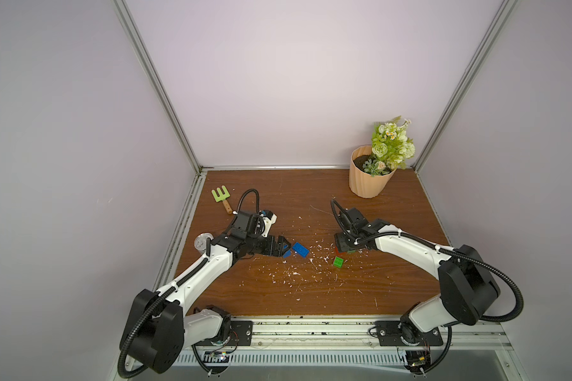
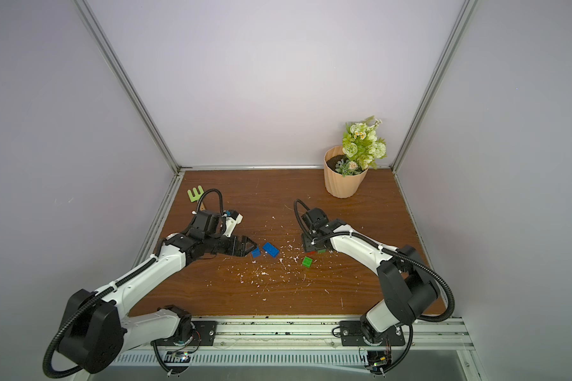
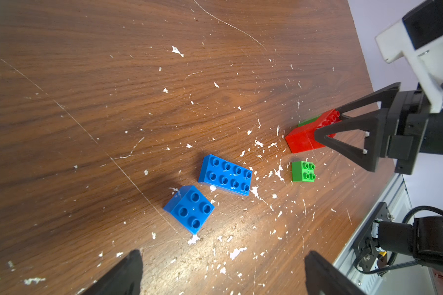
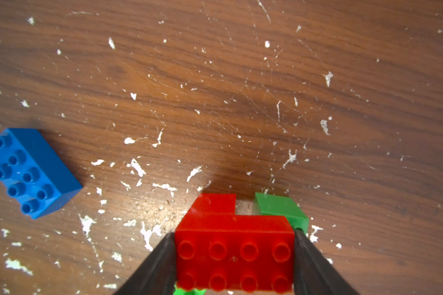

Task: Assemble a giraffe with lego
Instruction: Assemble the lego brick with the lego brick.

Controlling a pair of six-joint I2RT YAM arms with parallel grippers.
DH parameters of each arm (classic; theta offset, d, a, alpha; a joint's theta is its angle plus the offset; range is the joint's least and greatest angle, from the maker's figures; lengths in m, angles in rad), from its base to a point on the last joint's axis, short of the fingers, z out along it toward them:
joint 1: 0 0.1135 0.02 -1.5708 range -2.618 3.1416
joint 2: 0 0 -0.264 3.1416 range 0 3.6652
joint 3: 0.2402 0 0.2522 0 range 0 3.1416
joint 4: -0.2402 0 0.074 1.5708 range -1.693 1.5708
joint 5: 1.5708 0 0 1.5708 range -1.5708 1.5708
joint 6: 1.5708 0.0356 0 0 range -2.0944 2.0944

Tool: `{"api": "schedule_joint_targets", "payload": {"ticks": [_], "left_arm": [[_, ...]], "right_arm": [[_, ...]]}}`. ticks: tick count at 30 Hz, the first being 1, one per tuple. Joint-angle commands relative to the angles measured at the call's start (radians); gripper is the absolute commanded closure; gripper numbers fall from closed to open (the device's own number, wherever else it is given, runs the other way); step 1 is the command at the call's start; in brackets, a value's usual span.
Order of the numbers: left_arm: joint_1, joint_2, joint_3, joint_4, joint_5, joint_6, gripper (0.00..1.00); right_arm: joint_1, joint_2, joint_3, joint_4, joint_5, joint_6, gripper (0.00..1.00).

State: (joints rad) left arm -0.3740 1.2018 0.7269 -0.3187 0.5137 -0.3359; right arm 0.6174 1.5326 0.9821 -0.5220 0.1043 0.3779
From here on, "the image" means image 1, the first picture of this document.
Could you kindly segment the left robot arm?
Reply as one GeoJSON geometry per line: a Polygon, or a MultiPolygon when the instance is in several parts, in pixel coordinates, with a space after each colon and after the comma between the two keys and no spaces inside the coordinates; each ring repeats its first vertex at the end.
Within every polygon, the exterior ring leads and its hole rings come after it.
{"type": "Polygon", "coordinates": [[[119,343],[117,372],[122,379],[138,376],[146,369],[163,373],[176,362],[182,349],[203,341],[235,343],[229,313],[215,306],[193,314],[188,311],[243,257],[282,257],[291,248],[283,236],[270,235],[276,220],[271,211],[237,213],[226,231],[207,240],[204,254],[172,282],[136,295],[119,343]]]}

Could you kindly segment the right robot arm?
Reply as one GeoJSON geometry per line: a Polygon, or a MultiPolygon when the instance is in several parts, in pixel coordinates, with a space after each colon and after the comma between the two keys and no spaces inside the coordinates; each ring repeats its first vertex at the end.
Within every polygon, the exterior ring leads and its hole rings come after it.
{"type": "Polygon", "coordinates": [[[391,254],[438,280],[439,294],[417,303],[400,318],[398,330],[404,344],[418,345],[425,334],[440,326],[510,322],[523,313],[524,295],[518,285],[484,262],[473,247],[438,244],[381,219],[370,222],[358,209],[344,209],[338,203],[332,204],[332,213],[341,230],[335,234],[338,251],[367,248],[391,254]],[[487,311],[501,296],[496,279],[508,286],[515,304],[505,314],[489,315],[487,311]]]}

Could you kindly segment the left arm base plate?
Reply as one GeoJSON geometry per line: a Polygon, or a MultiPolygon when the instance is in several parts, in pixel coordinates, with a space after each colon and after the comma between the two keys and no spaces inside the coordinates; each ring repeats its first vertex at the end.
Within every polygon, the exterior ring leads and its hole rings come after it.
{"type": "Polygon", "coordinates": [[[250,320],[230,321],[214,338],[208,338],[197,343],[199,346],[218,348],[221,346],[251,346],[254,323],[250,320]]]}

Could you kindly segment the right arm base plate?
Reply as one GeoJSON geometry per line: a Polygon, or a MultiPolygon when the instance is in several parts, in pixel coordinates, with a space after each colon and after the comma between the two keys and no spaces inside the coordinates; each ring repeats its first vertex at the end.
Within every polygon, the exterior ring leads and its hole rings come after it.
{"type": "Polygon", "coordinates": [[[376,321],[368,334],[377,338],[380,346],[442,346],[443,338],[437,328],[424,333],[411,323],[400,321],[376,321]]]}

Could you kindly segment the long blue lego brick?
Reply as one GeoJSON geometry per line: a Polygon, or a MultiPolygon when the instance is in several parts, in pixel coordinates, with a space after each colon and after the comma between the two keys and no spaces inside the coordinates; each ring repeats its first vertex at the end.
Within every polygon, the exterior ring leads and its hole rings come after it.
{"type": "Polygon", "coordinates": [[[306,258],[310,252],[308,248],[306,248],[305,246],[303,246],[299,242],[295,243],[292,246],[292,250],[303,258],[306,258]]]}

